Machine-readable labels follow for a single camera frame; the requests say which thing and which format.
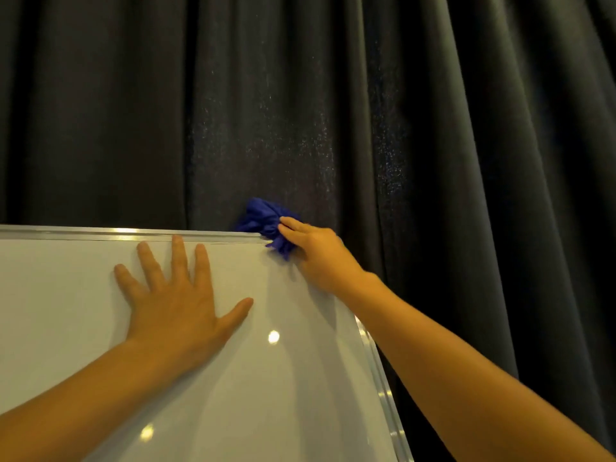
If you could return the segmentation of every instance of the whiteboard frame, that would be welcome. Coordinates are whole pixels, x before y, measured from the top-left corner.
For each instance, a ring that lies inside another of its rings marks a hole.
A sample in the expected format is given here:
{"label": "whiteboard frame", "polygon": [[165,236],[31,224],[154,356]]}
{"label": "whiteboard frame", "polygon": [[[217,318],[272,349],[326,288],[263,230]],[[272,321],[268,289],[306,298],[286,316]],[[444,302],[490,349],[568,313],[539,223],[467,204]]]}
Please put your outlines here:
{"label": "whiteboard frame", "polygon": [[[2,240],[109,240],[109,241],[170,241],[172,235],[182,235],[186,241],[216,244],[264,243],[258,233],[205,232],[196,230],[156,230],[149,228],[56,227],[50,225],[2,225]],[[381,357],[371,335],[355,317],[364,352],[387,420],[389,435],[398,462],[413,462],[413,456],[402,427],[394,397],[385,375]]]}

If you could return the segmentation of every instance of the blue cloth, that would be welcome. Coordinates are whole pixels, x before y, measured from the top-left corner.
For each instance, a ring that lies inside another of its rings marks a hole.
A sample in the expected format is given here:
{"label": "blue cloth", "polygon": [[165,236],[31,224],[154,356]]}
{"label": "blue cloth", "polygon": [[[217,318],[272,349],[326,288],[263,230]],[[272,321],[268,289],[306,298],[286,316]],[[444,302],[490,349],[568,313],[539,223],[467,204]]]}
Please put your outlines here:
{"label": "blue cloth", "polygon": [[288,241],[278,231],[278,224],[282,216],[293,217],[299,220],[296,214],[282,208],[273,202],[261,198],[252,198],[246,206],[246,214],[235,227],[235,232],[258,232],[272,240],[267,246],[275,248],[286,261],[295,245]]}

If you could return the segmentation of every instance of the hand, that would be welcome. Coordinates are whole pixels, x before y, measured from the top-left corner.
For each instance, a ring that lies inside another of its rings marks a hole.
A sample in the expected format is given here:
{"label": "hand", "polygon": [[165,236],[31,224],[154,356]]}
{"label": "hand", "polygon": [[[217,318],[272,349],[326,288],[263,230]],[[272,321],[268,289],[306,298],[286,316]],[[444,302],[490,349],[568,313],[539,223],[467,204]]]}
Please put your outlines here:
{"label": "hand", "polygon": [[299,247],[299,268],[309,282],[340,296],[353,282],[361,281],[365,271],[332,229],[303,224],[293,217],[280,221],[282,235]]}
{"label": "hand", "polygon": [[195,249],[195,280],[190,281],[184,241],[172,241],[171,280],[165,279],[146,242],[137,246],[147,289],[124,265],[115,277],[133,308],[126,341],[173,364],[172,379],[207,362],[228,341],[252,306],[244,298],[221,318],[214,312],[210,260],[205,246]]}

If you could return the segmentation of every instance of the whiteboard top edge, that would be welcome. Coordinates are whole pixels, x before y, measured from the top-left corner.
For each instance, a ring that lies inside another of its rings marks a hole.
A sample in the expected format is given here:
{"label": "whiteboard top edge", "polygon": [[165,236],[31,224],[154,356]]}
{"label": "whiteboard top edge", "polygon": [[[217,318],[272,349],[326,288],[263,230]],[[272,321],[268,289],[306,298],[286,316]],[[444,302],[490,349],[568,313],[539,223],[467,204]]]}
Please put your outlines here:
{"label": "whiteboard top edge", "polygon": [[266,241],[266,238],[258,233],[245,232],[0,224],[0,238],[2,239],[165,241],[169,240],[172,235],[182,235],[187,241],[198,239],[212,243],[263,243]]}

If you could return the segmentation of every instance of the bright light spot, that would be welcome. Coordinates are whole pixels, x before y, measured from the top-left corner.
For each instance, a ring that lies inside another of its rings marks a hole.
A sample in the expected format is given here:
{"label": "bright light spot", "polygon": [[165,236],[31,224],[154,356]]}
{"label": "bright light spot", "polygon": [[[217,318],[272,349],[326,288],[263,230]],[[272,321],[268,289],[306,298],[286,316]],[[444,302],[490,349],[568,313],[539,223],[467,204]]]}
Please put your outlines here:
{"label": "bright light spot", "polygon": [[152,439],[152,436],[154,436],[154,425],[150,423],[145,428],[143,428],[143,430],[141,430],[141,436],[139,436],[139,438],[143,442],[148,442],[150,441],[150,439]]}
{"label": "bright light spot", "polygon": [[270,332],[270,334],[267,336],[267,341],[270,344],[277,344],[278,343],[278,339],[280,339],[280,334],[278,334],[278,331],[272,331]]}

